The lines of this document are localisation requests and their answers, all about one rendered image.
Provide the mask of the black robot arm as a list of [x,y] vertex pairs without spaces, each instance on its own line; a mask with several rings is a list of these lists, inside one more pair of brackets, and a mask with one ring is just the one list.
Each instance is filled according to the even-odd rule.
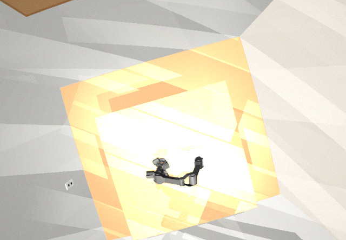
[[[180,186],[194,186],[197,184],[197,175],[199,173],[199,170],[204,167],[203,158],[199,155],[194,158],[194,169],[192,172],[186,173],[183,177],[172,177],[172,176],[166,176],[164,170],[170,168],[168,161],[163,161],[161,164],[161,167],[163,170],[158,169],[157,171],[147,171],[146,173],[146,179],[153,178],[154,182],[157,184],[176,184]],[[185,183],[185,179],[189,177],[189,183]]]

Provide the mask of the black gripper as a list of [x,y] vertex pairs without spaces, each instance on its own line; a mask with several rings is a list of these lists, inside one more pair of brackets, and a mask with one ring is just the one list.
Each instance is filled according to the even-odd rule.
[[[161,161],[160,161],[160,159],[157,157],[157,158],[155,158],[154,160],[152,160],[152,163],[153,163],[153,165],[155,165],[157,168],[156,168],[156,171],[158,170],[158,169],[161,169],[161,170],[163,170],[162,169],[162,167],[161,167]],[[165,175],[166,176],[168,176],[169,174],[167,173],[167,171],[166,170],[164,170],[163,172],[165,172]]]

